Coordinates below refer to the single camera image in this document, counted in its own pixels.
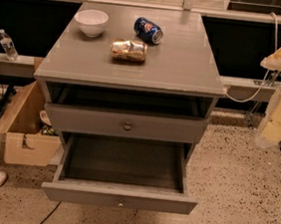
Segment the grey drawer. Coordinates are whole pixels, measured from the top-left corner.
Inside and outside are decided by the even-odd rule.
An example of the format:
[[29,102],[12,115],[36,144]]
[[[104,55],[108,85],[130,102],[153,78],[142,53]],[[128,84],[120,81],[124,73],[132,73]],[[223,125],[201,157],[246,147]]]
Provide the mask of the grey drawer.
[[197,205],[185,168],[182,143],[77,133],[43,190],[54,201],[185,215]]
[[56,130],[150,140],[199,143],[208,126],[206,118],[169,117],[45,104]]

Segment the grey wooden drawer cabinet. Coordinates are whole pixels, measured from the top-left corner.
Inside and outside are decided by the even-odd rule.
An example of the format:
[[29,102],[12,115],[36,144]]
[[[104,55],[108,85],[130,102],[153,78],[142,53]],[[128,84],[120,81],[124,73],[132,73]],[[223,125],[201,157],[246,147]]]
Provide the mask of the grey wooden drawer cabinet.
[[[71,23],[35,73],[47,104],[168,117],[206,118],[224,93],[201,17],[193,12],[85,3],[109,16],[100,37]],[[135,39],[135,20],[159,25],[143,62],[115,60],[114,39]]]

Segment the blue soda can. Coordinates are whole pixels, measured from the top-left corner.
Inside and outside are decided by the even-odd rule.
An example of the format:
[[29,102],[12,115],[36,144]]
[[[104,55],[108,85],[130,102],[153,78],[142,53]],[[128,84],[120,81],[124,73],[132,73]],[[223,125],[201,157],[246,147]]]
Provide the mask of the blue soda can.
[[145,17],[135,20],[134,29],[137,35],[149,44],[157,45],[161,41],[163,31],[157,24]]

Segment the gold crushed can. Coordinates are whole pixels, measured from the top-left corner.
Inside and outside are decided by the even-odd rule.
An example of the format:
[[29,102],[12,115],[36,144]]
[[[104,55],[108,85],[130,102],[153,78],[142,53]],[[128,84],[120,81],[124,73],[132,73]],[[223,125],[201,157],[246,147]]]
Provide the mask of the gold crushed can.
[[115,60],[143,62],[146,59],[147,44],[143,41],[116,40],[111,44],[111,53]]

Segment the white ceramic bowl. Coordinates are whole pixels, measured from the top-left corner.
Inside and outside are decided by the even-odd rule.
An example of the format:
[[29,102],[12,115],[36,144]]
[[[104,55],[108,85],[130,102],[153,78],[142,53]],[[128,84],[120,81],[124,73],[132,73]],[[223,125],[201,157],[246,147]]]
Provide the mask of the white ceramic bowl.
[[85,35],[98,37],[105,31],[109,16],[103,11],[87,9],[77,12],[74,20],[77,22],[80,31]]

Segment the open cardboard box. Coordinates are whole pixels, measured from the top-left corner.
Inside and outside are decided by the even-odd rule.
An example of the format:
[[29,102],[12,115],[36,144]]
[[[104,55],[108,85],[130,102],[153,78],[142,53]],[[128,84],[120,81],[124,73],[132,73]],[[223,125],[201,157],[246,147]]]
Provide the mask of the open cardboard box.
[[39,112],[44,104],[37,81],[17,89],[0,118],[0,135],[5,137],[5,163],[33,166],[58,163],[63,151],[60,138],[41,133]]

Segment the black table leg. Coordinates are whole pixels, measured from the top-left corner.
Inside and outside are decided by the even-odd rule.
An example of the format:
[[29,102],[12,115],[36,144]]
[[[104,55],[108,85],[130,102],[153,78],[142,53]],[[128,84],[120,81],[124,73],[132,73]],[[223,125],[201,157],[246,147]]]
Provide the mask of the black table leg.
[[0,118],[3,115],[3,111],[5,110],[6,106],[8,105],[12,96],[16,94],[16,89],[14,88],[13,84],[10,84],[7,88],[7,91],[4,93],[4,97],[0,103]]

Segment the clear plastic water bottle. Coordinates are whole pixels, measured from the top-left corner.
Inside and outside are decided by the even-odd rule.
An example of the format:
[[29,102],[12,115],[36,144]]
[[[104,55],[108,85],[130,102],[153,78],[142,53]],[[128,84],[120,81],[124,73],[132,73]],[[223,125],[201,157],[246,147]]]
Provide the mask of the clear plastic water bottle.
[[2,29],[0,29],[0,45],[5,51],[5,54],[10,62],[15,62],[18,59],[18,53],[14,46],[11,37]]

